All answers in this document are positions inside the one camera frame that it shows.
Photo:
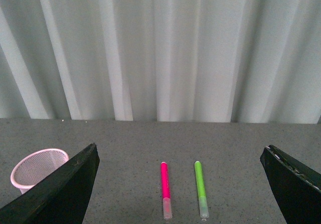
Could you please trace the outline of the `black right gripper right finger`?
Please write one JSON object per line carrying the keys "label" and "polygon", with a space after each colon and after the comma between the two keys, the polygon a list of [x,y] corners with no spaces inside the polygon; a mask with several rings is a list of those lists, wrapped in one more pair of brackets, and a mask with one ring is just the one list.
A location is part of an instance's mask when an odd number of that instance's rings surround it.
{"label": "black right gripper right finger", "polygon": [[320,223],[320,173],[274,145],[260,156],[271,191],[287,223]]}

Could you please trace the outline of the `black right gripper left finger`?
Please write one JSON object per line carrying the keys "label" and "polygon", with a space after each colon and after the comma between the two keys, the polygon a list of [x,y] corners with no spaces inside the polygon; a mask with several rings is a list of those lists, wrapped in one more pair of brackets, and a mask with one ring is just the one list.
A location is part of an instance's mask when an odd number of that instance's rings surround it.
{"label": "black right gripper left finger", "polygon": [[99,156],[90,144],[26,193],[1,208],[1,223],[82,223]]}

